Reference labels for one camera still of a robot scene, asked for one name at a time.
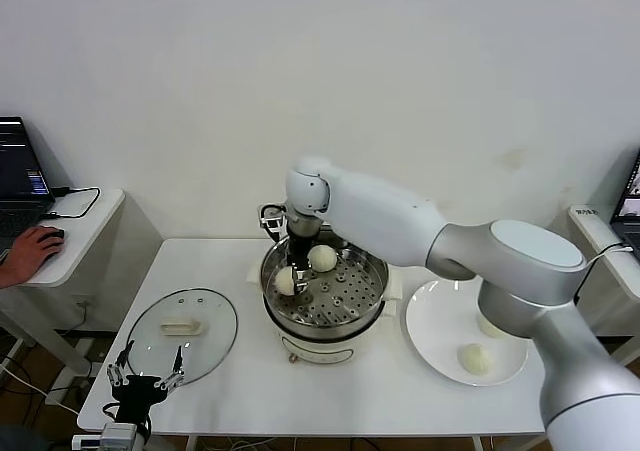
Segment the person's bare hand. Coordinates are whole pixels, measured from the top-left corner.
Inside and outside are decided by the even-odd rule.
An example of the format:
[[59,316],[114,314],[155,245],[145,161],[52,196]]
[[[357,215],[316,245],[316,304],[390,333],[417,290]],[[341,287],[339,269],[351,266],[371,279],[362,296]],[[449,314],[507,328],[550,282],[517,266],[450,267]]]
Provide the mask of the person's bare hand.
[[1,287],[28,282],[64,245],[64,232],[55,227],[37,226],[27,229],[14,241],[1,264]]

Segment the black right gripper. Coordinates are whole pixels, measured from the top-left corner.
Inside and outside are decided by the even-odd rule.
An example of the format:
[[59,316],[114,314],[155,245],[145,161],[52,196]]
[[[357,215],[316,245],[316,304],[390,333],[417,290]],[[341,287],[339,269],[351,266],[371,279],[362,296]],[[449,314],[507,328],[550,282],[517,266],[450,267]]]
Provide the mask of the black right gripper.
[[311,248],[311,237],[301,237],[295,234],[288,236],[288,264],[293,267],[295,294],[304,292],[311,280],[311,268],[308,260]]

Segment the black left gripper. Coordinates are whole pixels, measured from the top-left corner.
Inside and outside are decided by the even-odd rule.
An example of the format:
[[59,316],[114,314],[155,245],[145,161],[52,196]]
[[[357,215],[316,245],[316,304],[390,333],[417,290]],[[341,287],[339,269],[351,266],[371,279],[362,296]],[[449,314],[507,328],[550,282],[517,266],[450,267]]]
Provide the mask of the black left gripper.
[[174,389],[184,380],[182,347],[176,351],[172,371],[166,378],[148,375],[128,375],[128,358],[134,345],[129,340],[119,352],[114,363],[107,367],[107,376],[111,384],[112,397],[118,404],[115,421],[128,424],[146,424],[150,420],[151,408],[163,402],[168,389]]

